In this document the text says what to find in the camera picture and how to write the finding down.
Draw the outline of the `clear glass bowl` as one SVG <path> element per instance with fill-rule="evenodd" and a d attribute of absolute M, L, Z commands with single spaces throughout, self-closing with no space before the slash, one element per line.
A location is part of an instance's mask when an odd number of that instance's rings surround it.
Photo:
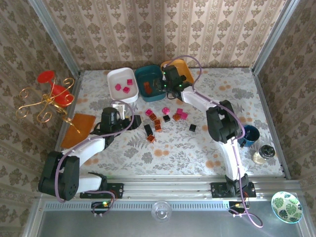
<path fill-rule="evenodd" d="M 151 215 L 158 222 L 167 222 L 172 215 L 171 205 L 164 200 L 159 200 L 153 204 Z"/>

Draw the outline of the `red plastic goblet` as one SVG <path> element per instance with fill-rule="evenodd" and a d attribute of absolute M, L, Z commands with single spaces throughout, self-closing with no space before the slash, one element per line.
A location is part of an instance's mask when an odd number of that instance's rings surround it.
<path fill-rule="evenodd" d="M 49 97 L 57 105 L 65 108 L 72 104 L 74 95 L 70 93 L 69 89 L 74 85 L 73 78 L 66 78 L 63 80 L 63 85 L 56 84 L 56 76 L 54 71 L 44 71 L 39 74 L 37 78 L 38 83 L 49 83 L 51 91 Z"/>

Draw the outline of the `orange plastic container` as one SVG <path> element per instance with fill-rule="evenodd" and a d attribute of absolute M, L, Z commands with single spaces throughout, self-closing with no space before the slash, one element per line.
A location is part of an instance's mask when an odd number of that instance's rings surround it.
<path fill-rule="evenodd" d="M 186 77 L 186 81 L 188 81 L 190 83 L 194 82 L 194 77 L 193 77 L 187 63 L 184 61 L 184 59 L 176 59 L 173 62 L 171 62 L 170 60 L 165 61 L 165 62 L 161 63 L 160 67 L 163 68 L 167 64 L 175 66 L 178 74 L 180 76 Z"/>

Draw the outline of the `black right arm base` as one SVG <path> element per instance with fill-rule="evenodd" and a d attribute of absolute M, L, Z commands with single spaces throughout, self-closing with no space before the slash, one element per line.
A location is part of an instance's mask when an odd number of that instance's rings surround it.
<path fill-rule="evenodd" d="M 210 183 L 210 190 L 213 198 L 240 198 L 240 191 L 233 194 L 228 191 L 227 184 L 225 182 L 213 182 Z M 247 186 L 242 188 L 243 197 L 255 198 L 256 190 L 252 182 L 249 182 Z"/>

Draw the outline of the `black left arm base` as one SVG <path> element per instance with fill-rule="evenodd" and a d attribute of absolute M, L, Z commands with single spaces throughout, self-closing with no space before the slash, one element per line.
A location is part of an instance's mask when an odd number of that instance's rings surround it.
<path fill-rule="evenodd" d="M 115 199 L 122 199 L 123 196 L 123 183 L 108 183 L 106 186 L 100 187 L 98 191 L 108 191 L 114 194 Z M 112 195 L 108 193 L 90 194 L 80 193 L 80 198 L 89 199 L 111 199 Z"/>

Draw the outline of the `small control board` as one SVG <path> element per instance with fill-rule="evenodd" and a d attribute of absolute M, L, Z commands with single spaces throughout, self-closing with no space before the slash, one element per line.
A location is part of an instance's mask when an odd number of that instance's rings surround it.
<path fill-rule="evenodd" d="M 97 201 L 93 202 L 91 204 L 91 209 L 94 217 L 100 216 L 102 217 L 104 214 L 106 214 L 112 207 L 113 202 L 112 201 Z"/>
<path fill-rule="evenodd" d="M 250 202 L 246 201 L 245 206 L 241 201 L 229 201 L 229 212 L 231 214 L 240 215 L 246 213 L 246 209 L 250 208 Z"/>

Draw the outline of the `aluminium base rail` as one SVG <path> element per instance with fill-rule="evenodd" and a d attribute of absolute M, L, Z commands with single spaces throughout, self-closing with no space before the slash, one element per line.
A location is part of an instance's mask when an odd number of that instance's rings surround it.
<path fill-rule="evenodd" d="M 283 177 L 251 176 L 258 199 L 268 199 L 278 191 L 302 192 L 297 180 Z M 110 183 L 123 183 L 123 199 L 136 200 L 210 200 L 211 183 L 225 182 L 223 176 L 154 175 L 108 178 Z"/>

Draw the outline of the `glass jar with black lid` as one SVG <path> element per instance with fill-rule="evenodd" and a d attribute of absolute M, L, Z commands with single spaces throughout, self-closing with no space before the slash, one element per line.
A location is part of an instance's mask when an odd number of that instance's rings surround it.
<path fill-rule="evenodd" d="M 252 160 L 254 163 L 262 165 L 275 156 L 276 152 L 274 147 L 270 145 L 263 145 L 258 151 L 256 151 Z"/>

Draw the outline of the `white plastic container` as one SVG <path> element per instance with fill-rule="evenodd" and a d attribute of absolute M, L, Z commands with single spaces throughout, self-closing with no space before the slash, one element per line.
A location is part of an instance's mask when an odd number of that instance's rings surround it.
<path fill-rule="evenodd" d="M 133 85 L 127 85 L 127 80 L 133 79 Z M 107 74 L 107 82 L 110 91 L 110 96 L 113 100 L 121 100 L 126 103 L 133 103 L 138 99 L 138 85 L 134 75 L 134 71 L 131 68 L 124 67 L 110 71 Z M 121 85 L 121 90 L 116 91 L 115 85 Z M 129 93 L 124 93 L 123 88 L 129 87 Z"/>

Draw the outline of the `teal plastic container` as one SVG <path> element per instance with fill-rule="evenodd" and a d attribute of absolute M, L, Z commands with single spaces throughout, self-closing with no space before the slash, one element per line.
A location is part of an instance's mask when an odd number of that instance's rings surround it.
<path fill-rule="evenodd" d="M 160 70 L 160 67 L 158 65 L 148 65 L 138 68 L 134 74 L 139 88 L 139 93 L 145 102 L 154 102 L 165 98 L 165 96 L 161 96 L 158 94 L 158 87 L 153 86 L 154 79 L 162 79 L 162 71 Z M 143 85 L 143 83 L 146 81 L 150 83 L 150 87 L 153 90 L 150 96 L 146 94 Z"/>

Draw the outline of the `blue mug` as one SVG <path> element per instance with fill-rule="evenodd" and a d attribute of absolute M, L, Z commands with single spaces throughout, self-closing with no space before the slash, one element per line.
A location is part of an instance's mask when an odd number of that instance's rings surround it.
<path fill-rule="evenodd" d="M 241 148 L 250 147 L 260 138 L 260 132 L 256 127 L 252 125 L 245 125 L 244 130 L 244 137 L 238 139 L 238 143 Z"/>

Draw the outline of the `orange flat board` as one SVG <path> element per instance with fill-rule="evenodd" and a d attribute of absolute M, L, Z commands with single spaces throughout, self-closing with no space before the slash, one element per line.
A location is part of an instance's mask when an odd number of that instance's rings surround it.
<path fill-rule="evenodd" d="M 95 124 L 96 116 L 76 113 L 61 143 L 61 148 L 69 149 L 88 137 Z"/>

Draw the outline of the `leaf print bowl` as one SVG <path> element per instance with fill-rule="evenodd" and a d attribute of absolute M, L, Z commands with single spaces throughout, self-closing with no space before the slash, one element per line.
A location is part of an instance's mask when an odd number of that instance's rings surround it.
<path fill-rule="evenodd" d="M 281 191 L 273 195 L 271 206 L 274 214 L 288 224 L 298 223 L 303 217 L 303 208 L 295 195 Z"/>

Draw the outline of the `aluminium frame post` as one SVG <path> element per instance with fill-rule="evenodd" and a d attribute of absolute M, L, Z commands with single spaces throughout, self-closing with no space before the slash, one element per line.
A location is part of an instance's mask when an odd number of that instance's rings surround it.
<path fill-rule="evenodd" d="M 263 68 L 282 32 L 288 24 L 292 14 L 297 8 L 299 1 L 300 0 L 286 0 L 286 3 L 284 4 L 284 7 L 282 8 L 274 26 L 272 27 L 266 42 L 264 43 L 255 63 L 251 68 L 253 75 L 257 76 Z"/>
<path fill-rule="evenodd" d="M 80 69 L 76 64 L 69 47 L 66 45 L 66 42 L 63 40 L 60 31 L 57 28 L 57 25 L 54 23 L 51 14 L 47 10 L 45 4 L 42 0 L 28 0 L 38 18 L 42 22 L 47 33 L 51 37 L 53 43 L 55 44 L 57 50 L 64 59 L 68 69 L 71 71 L 73 76 L 78 79 L 80 76 Z"/>

